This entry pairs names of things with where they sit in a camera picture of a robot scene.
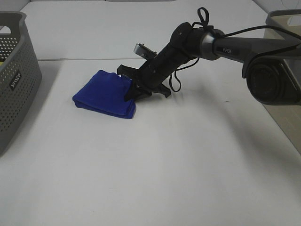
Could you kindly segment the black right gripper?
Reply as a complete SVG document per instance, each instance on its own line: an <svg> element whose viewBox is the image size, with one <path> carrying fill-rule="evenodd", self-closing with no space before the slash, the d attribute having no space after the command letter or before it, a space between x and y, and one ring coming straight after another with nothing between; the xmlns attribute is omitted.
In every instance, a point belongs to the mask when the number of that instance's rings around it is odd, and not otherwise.
<svg viewBox="0 0 301 226"><path fill-rule="evenodd" d="M178 48L165 46L154 59L146 60L138 69L120 65L117 68L118 76L126 76L132 81L124 100L136 101L151 97L152 93L169 97L171 91L162 82L186 62L187 54Z"/></svg>

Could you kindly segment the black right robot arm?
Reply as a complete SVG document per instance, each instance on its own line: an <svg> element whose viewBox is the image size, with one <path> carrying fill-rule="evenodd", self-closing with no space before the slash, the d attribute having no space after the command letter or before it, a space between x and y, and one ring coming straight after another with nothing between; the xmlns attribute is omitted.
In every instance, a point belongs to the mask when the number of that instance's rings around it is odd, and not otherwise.
<svg viewBox="0 0 301 226"><path fill-rule="evenodd" d="M214 61L223 57L243 64L242 77L260 103L299 105L301 84L285 60L300 59L301 37L280 27L274 30L283 33L284 38L242 38L239 32L224 34L210 25L195 28L194 24L182 23L158 53L143 44L136 45L135 53L145 59L142 66L118 67L117 73L132 81L124 99L138 100L153 93L168 97L173 88L166 87L163 81L188 68L190 60Z"/></svg>

